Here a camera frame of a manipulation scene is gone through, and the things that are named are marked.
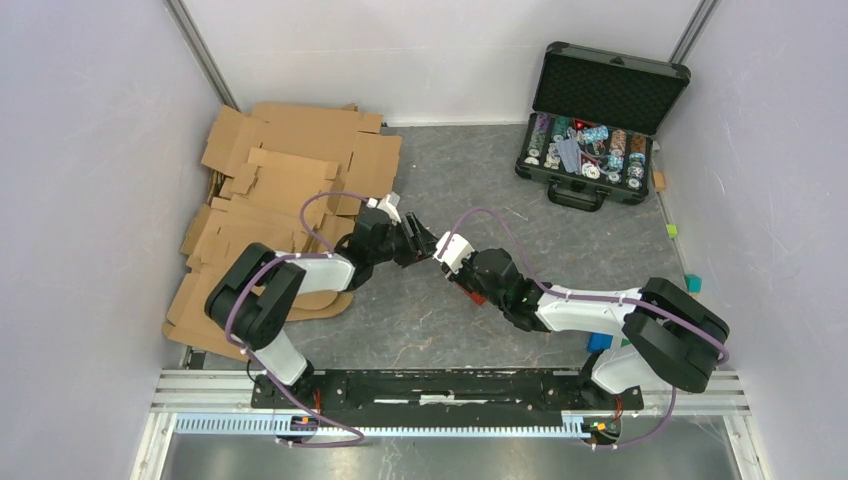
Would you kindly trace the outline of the red paper box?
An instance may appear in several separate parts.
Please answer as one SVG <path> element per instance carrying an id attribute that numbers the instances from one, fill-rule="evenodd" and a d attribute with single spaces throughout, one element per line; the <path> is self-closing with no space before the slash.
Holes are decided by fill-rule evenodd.
<path id="1" fill-rule="evenodd" d="M 487 302 L 487 299 L 480 294 L 479 292 L 465 290 L 465 293 L 472 300 L 472 302 L 477 306 L 482 306 Z"/>

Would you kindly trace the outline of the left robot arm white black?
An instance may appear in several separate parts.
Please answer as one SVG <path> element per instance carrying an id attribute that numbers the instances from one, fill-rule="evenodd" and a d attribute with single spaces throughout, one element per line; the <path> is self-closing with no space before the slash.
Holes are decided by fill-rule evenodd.
<path id="1" fill-rule="evenodd" d="M 394 219 L 366 207 L 353 230 L 328 253 L 286 253 L 249 244 L 208 294 L 203 311 L 225 339 L 277 379 L 275 392 L 290 407 L 314 394 L 311 363 L 287 337 L 284 325 L 299 296 L 351 292 L 393 262 L 405 268 L 432 258 L 438 237 L 413 213 Z"/>

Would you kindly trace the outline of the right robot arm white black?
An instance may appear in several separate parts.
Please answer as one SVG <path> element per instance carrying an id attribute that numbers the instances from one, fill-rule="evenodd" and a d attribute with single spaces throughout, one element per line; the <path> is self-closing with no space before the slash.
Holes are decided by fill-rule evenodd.
<path id="1" fill-rule="evenodd" d="M 729 358 L 729 326 L 666 279 L 618 291 L 575 290 L 522 275 L 504 249 L 462 247 L 435 257 L 450 281 L 520 330 L 623 336 L 627 345 L 594 357 L 577 382 L 580 400 L 591 408 L 636 386 L 702 393 Z"/>

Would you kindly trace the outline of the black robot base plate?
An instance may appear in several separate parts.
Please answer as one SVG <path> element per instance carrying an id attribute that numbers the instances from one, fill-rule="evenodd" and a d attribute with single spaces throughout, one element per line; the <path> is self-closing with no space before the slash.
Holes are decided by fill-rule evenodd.
<path id="1" fill-rule="evenodd" d="M 565 411 L 640 410 L 642 392 L 610 394 L 575 370 L 339 370 L 305 375 L 293 396 L 351 427 L 548 427 Z"/>

